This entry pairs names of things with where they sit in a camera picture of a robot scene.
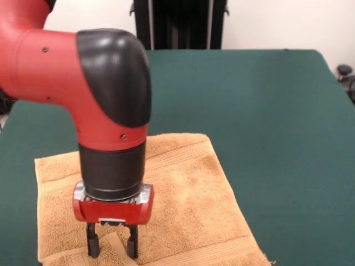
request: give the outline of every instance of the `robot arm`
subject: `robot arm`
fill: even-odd
[[[95,223],[136,226],[150,218],[154,191],[143,184],[148,59],[123,30],[43,30],[54,4],[0,0],[0,94],[60,105],[72,116],[83,179],[73,207],[91,228],[89,243]]]

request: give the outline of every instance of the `black stand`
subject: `black stand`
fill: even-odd
[[[224,13],[229,14],[227,0],[134,0],[131,12],[147,50],[221,49]]]

